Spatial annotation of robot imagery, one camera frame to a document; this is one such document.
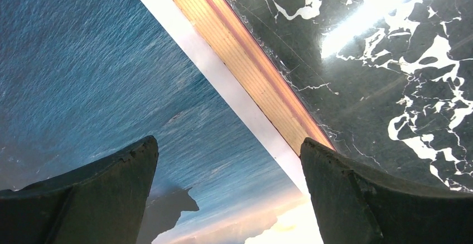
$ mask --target wooden strip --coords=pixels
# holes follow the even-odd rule
[[[333,149],[325,134],[225,0],[173,1],[296,154],[299,154],[305,137],[311,137]]]

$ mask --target wood edge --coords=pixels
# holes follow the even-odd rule
[[[226,0],[173,0],[300,155],[306,137],[334,149]]]

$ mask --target white strip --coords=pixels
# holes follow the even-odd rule
[[[207,42],[172,0],[141,0],[210,84],[268,150],[299,190],[308,195],[301,161]]]

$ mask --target marble countertop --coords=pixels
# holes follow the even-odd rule
[[[338,152],[473,192],[472,0],[227,0]]]

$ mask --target black marble surface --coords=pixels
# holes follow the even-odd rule
[[[227,0],[335,148],[473,192],[473,0]]]

